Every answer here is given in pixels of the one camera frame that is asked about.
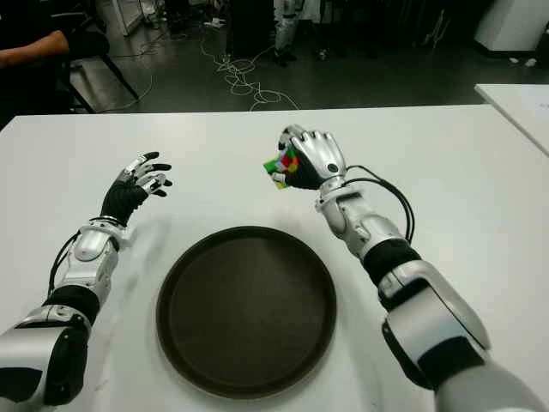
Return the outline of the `right robot hand black silver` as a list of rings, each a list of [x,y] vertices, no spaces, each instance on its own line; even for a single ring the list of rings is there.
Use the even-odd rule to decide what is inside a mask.
[[[320,190],[344,183],[347,171],[342,152],[328,132],[287,126],[278,141],[278,155],[263,164],[275,185]]]

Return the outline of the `left robot hand black silver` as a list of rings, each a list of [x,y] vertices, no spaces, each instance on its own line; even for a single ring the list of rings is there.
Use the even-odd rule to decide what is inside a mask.
[[[132,214],[150,196],[166,197],[165,187],[172,186],[166,173],[172,166],[154,163],[159,152],[148,152],[123,168],[109,187],[100,209],[100,218],[116,221],[126,227]]]

